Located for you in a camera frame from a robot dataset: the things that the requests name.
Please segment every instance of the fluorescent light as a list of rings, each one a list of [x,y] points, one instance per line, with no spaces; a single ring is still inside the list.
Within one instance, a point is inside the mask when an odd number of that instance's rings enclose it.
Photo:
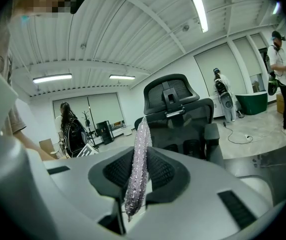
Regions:
[[[126,80],[133,80],[133,79],[135,79],[135,76],[111,74],[111,75],[109,76],[109,79],[126,79]]]
[[[63,80],[63,79],[71,79],[72,74],[56,74],[56,75],[49,75],[49,76],[43,76],[34,78],[33,82],[35,84],[49,82],[49,81],[55,81],[55,80]]]
[[[280,9],[280,7],[281,7],[280,2],[276,2],[273,14],[277,14],[279,9]]]
[[[209,30],[207,16],[205,14],[205,9],[202,0],[192,0],[194,6],[197,10],[199,22],[201,23],[202,32],[206,32]]]

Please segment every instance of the white cabinet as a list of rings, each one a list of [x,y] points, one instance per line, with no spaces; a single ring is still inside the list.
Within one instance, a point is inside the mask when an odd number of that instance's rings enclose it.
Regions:
[[[214,115],[213,117],[214,118],[217,118],[217,117],[222,117],[224,116],[224,113],[223,113],[223,109],[222,109],[222,105],[219,101],[219,98],[218,96],[211,96],[209,97],[213,103],[214,103]]]

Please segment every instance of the green tub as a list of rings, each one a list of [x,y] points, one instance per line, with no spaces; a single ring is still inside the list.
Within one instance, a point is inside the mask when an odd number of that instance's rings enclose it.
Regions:
[[[268,93],[260,91],[251,94],[235,95],[245,115],[256,115],[268,108]]]

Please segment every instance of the ceiling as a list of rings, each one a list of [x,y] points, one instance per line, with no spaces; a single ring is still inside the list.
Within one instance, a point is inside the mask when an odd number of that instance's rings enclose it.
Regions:
[[[85,0],[77,14],[11,23],[14,88],[33,97],[98,87],[133,87],[200,44],[275,25],[272,0],[203,0],[202,33],[191,0]],[[33,78],[71,73],[36,85]],[[135,80],[109,79],[111,74]]]

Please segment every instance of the chair headrest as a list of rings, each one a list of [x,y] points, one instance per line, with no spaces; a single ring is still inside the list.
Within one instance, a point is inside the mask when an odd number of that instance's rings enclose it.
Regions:
[[[183,74],[169,74],[150,82],[144,88],[144,114],[169,110],[169,99],[165,99],[164,91],[174,92],[181,105],[200,99],[200,96],[192,89],[187,77]]]

